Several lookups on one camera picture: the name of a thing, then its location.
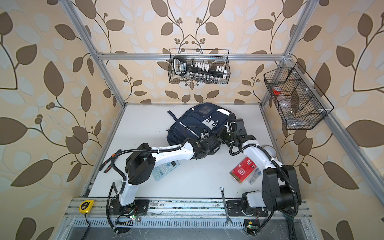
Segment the navy blue school backpack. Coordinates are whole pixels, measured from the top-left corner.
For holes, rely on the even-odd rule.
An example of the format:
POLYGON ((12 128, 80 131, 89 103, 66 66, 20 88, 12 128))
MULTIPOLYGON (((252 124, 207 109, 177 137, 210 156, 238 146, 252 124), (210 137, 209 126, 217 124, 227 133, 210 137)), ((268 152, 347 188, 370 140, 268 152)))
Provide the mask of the navy blue school backpack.
POLYGON ((168 114, 175 123, 168 129, 167 142, 169 145, 182 144, 185 139, 201 139, 219 133, 236 115, 218 105, 203 103, 187 110, 180 118, 171 111, 168 114))

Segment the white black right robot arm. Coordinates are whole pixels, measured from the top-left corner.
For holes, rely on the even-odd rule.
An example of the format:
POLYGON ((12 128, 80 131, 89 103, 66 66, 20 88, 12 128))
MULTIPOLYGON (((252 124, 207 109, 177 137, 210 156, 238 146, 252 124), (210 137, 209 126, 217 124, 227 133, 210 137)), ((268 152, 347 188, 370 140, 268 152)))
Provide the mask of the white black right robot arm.
POLYGON ((262 189, 242 194, 241 206, 245 215, 253 215, 259 209, 271 214, 255 230, 255 234, 269 222, 274 212, 281 212, 287 220, 289 239, 296 240, 294 218, 299 212, 302 197, 296 170, 276 160, 275 149, 262 147, 253 135, 248 135, 242 119, 228 121, 228 130, 223 139, 230 148, 230 155, 244 153, 262 172, 262 189))

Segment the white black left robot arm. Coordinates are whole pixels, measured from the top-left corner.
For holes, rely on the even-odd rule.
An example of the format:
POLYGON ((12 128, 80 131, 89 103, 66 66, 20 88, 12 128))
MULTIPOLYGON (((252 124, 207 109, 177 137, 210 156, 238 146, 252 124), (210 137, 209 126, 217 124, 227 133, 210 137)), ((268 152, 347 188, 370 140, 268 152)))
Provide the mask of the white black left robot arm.
POLYGON ((149 179, 157 165, 203 159, 217 153, 222 144, 224 141, 219 137, 211 136, 201 140, 185 139, 181 144, 168 147, 150 147, 144 143, 136 149, 117 151, 112 155, 111 168, 122 177, 122 186, 119 190, 116 183, 112 183, 106 205, 107 220, 115 234, 119 235, 121 231, 110 217, 113 192, 121 208, 129 207, 135 201, 139 186, 149 179))

